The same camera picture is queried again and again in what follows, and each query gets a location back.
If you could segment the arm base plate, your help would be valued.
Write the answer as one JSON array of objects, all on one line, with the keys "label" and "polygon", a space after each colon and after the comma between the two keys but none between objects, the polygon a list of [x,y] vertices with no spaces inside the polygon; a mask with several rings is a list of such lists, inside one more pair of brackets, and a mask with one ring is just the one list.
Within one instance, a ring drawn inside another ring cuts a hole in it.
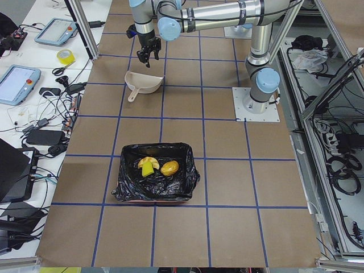
[{"label": "arm base plate", "polygon": [[224,28],[226,38],[232,39],[251,39],[252,29],[243,26],[230,26]]},{"label": "arm base plate", "polygon": [[251,88],[233,87],[235,120],[238,122],[280,122],[275,95],[268,102],[256,102],[250,97]]}]

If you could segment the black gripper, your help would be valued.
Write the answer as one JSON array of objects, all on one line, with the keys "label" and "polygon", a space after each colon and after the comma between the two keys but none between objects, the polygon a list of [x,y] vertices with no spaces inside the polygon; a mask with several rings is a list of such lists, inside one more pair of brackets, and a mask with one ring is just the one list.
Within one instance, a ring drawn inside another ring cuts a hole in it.
[{"label": "black gripper", "polygon": [[147,68],[150,67],[150,55],[152,53],[154,54],[154,59],[159,60],[159,51],[162,48],[162,44],[161,39],[156,37],[154,29],[147,33],[139,33],[137,25],[132,24],[128,27],[126,34],[129,39],[136,35],[138,36],[141,49],[136,52],[136,55],[139,61],[145,64]]}]

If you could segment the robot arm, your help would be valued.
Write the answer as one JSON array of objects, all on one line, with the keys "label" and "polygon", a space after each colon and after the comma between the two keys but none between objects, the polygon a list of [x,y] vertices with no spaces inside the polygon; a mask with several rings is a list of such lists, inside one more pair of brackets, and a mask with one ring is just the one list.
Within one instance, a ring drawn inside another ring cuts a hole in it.
[{"label": "robot arm", "polygon": [[162,40],[174,41],[182,33],[222,28],[227,38],[250,40],[245,63],[252,87],[242,105],[251,114],[263,114],[280,84],[270,65],[302,4],[256,0],[185,8],[182,1],[129,1],[134,23],[127,36],[138,37],[136,54],[146,67],[151,55],[159,58]]}]

